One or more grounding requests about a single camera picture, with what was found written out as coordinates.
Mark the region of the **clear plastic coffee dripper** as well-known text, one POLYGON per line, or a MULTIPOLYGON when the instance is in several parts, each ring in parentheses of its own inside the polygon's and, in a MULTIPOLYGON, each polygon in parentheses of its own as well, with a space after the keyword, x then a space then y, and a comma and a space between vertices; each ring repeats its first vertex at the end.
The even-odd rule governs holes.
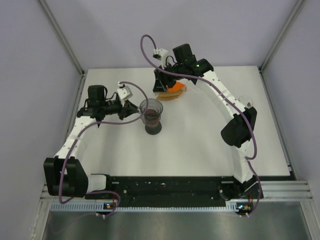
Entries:
POLYGON ((155 125, 160 121, 164 107, 159 100, 149 98, 140 103, 139 110, 143 113, 142 121, 144 124, 155 125))

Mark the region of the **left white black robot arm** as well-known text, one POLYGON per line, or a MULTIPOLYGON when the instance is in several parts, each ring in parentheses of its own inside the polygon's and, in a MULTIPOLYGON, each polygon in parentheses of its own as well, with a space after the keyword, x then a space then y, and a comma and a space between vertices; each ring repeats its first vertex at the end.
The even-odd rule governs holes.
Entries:
POLYGON ((94 173, 93 160, 85 160, 86 149, 101 125, 106 125, 106 116, 117 115, 116 125, 125 125, 125 118, 139 113, 138 107, 130 102, 133 93, 130 86, 138 85, 120 81, 112 97, 103 85, 91 85, 75 118, 74 126, 60 150, 43 163, 45 182, 49 195, 57 196, 61 204, 87 194, 98 194, 109 198, 114 191, 109 176, 94 173))

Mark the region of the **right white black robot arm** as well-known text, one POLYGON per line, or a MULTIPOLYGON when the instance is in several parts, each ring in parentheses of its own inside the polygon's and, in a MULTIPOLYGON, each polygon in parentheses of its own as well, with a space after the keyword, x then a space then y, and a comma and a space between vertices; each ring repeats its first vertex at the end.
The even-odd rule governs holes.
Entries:
POLYGON ((252 191, 248 181, 254 176, 248 164, 250 151, 253 156, 257 155, 257 142, 253 136, 257 110, 236 99, 220 81, 214 67, 204 58, 197 59, 189 44, 175 47, 173 54, 175 61, 169 63, 167 50, 153 50, 153 57, 160 61, 160 66, 154 70, 153 92, 168 92, 178 80, 187 79, 210 98, 226 121, 220 135, 231 147, 233 177, 238 181, 233 185, 233 192, 237 197, 245 198, 252 191))

